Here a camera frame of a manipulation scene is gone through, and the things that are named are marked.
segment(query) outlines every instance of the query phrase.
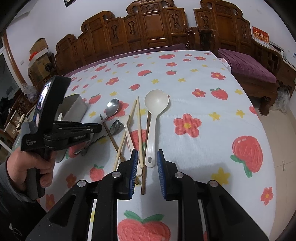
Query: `human hand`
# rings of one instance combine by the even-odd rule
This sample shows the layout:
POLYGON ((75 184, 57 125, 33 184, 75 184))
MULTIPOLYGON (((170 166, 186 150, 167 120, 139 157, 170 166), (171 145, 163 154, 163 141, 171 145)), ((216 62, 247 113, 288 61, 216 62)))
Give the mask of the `human hand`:
POLYGON ((36 153, 21 151, 19 147, 7 160, 7 172, 14 186, 20 191, 26 191, 27 169, 35 167, 43 175, 40 185, 45 188, 52 184, 55 158, 55 151, 51 152, 49 161, 46 161, 36 153))

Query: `white plastic spoon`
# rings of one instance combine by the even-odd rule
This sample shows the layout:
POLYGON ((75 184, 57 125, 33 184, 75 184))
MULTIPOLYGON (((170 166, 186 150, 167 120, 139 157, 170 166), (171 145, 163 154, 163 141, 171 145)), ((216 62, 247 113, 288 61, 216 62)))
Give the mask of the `white plastic spoon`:
POLYGON ((161 90, 152 90, 145 97, 145 105, 151 113, 151 121, 147 140, 145 164, 155 166, 155 126, 157 116, 168 106, 168 95, 161 90))
MULTIPOLYGON (((128 119, 130 118, 130 115, 124 115, 122 117, 119 117, 118 120, 124 125, 124 129, 126 131, 126 138, 128 140, 128 147, 130 149, 130 152, 132 153, 134 146, 133 142, 131 140, 131 135, 128 131, 128 119)), ((143 174, 142 168, 140 167, 139 159, 138 159, 138 166, 137 166, 137 176, 140 177, 143 174)))

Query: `tiled floor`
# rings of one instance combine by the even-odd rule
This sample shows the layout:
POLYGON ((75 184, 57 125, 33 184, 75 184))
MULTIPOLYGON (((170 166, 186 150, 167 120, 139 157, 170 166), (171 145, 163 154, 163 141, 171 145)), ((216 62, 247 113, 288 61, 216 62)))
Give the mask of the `tiled floor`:
POLYGON ((258 115, 271 148, 276 173, 276 215, 270 234, 275 241, 296 210, 296 120, 291 112, 258 115))

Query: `plastic bag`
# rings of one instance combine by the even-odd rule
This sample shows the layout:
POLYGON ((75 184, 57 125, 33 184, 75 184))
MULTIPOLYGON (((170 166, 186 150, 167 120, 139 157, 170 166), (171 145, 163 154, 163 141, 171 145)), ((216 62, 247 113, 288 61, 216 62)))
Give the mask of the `plastic bag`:
POLYGON ((38 91, 32 85, 22 84, 24 87, 24 93, 27 94, 27 98, 31 103, 34 103, 38 98, 38 91))
POLYGON ((280 110, 284 114, 289 110, 289 102, 290 102, 290 93, 286 88, 278 89, 278 97, 270 110, 280 110))

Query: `bedsheet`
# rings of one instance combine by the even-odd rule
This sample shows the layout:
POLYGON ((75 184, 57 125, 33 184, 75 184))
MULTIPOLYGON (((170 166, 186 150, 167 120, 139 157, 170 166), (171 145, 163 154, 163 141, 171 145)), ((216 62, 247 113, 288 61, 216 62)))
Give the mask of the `bedsheet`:
MULTIPOLYGON (((269 236, 276 206, 271 150, 254 107, 223 62, 193 50, 124 57, 72 75, 66 96, 79 93, 88 104, 84 123, 100 122, 107 103, 118 98, 120 110, 107 120, 108 127, 129 114, 139 96, 144 142, 144 98, 151 90, 163 90, 170 102, 157 121, 156 150, 163 149, 166 160, 196 181, 217 180, 269 236)), ((129 131, 138 149, 136 115, 133 119, 129 131)), ((118 144, 122 134, 114 136, 118 144)), ((127 147, 123 153, 130 158, 127 147)), ((56 163, 40 204, 48 211, 76 181, 102 179, 112 171, 115 157, 108 137, 84 157, 66 154, 56 163)), ((146 194, 140 192, 136 186, 131 201, 118 201, 119 240, 177 240, 177 201, 163 200, 157 167, 147 169, 146 194)))

